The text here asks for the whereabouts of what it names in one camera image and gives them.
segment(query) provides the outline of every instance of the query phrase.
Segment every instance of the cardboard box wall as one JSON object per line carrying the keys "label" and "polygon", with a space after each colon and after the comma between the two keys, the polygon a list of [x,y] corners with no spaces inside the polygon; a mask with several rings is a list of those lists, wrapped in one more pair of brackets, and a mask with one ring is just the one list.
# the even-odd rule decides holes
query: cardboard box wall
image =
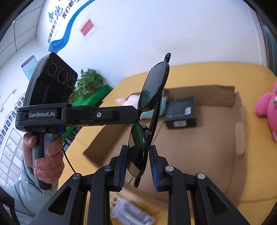
{"label": "cardboard box wall", "polygon": [[[173,100],[195,97],[197,127],[168,129],[159,118],[152,144],[183,173],[206,174],[237,206],[246,176],[243,106],[239,93],[230,86],[206,85],[169,89]],[[149,120],[142,120],[149,125]],[[108,165],[128,144],[131,125],[105,125],[84,155],[99,167]],[[155,191],[149,162],[138,188],[127,171],[124,186],[147,200],[166,206],[168,193]]]}

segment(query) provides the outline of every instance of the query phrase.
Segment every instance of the camera module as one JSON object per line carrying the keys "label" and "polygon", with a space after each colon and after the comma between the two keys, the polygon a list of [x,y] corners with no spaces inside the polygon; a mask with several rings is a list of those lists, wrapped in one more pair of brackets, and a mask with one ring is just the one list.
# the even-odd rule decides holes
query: camera module
{"label": "camera module", "polygon": [[70,78],[68,81],[68,86],[71,88],[71,87],[73,87],[73,85],[74,85],[74,79]]}
{"label": "camera module", "polygon": [[65,83],[66,79],[67,79],[67,72],[65,70],[61,70],[58,75],[59,83],[61,84]]}
{"label": "camera module", "polygon": [[50,64],[50,66],[48,67],[48,74],[50,76],[53,76],[55,74],[55,72],[57,71],[57,66],[55,63]]}

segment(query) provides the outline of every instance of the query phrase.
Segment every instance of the ceiling tile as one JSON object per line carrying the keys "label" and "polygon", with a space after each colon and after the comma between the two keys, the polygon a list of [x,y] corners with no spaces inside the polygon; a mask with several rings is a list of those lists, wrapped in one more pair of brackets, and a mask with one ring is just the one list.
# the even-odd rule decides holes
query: ceiling tile
{"label": "ceiling tile", "polygon": [[36,26],[39,20],[39,15],[40,8],[28,13],[27,15],[21,17],[19,20],[15,21],[14,25],[16,38],[18,38],[28,29]]}
{"label": "ceiling tile", "polygon": [[11,43],[6,49],[0,54],[0,68],[5,62],[16,52],[15,43]]}
{"label": "ceiling tile", "polygon": [[18,15],[18,17],[16,18],[16,20],[20,19],[20,17],[26,15],[27,13],[29,13],[30,11],[38,8],[38,7],[41,7],[44,3],[44,0],[34,0],[26,9],[23,10],[22,13],[20,13]]}
{"label": "ceiling tile", "polygon": [[0,42],[0,53],[14,41],[14,23],[10,26]]}
{"label": "ceiling tile", "polygon": [[16,48],[19,50],[23,45],[27,44],[30,40],[35,38],[37,26],[31,28],[30,30],[26,31],[24,34],[20,35],[16,39]]}

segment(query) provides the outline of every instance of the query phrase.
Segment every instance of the yellow table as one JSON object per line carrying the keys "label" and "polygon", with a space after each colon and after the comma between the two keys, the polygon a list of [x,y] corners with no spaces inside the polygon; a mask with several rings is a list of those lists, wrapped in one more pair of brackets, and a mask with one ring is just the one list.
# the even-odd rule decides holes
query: yellow table
{"label": "yellow table", "polygon": [[[101,107],[115,106],[117,98],[127,98],[142,89],[148,72],[125,78],[104,99]],[[276,77],[264,66],[247,63],[196,63],[173,66],[166,88],[193,85],[231,85],[240,92],[246,116],[247,178],[240,212],[252,224],[261,224],[277,201],[277,143],[273,142],[266,118],[255,115],[255,103],[266,92],[271,92]],[[84,127],[67,150],[74,169],[87,175],[97,170],[82,154],[102,127]],[[60,178],[62,185],[72,170],[65,161],[65,170]],[[157,224],[167,224],[167,210],[137,197],[124,189],[121,193],[137,206],[154,216]]]}

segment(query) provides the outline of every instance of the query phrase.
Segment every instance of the red sign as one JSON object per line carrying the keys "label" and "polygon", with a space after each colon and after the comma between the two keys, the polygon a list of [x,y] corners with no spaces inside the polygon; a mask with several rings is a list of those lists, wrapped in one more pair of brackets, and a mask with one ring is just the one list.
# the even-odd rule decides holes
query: red sign
{"label": "red sign", "polygon": [[90,19],[88,19],[88,21],[84,24],[84,26],[81,28],[81,32],[84,36],[86,36],[88,34],[88,32],[90,32],[90,30],[94,27],[94,24],[92,23],[92,21]]}

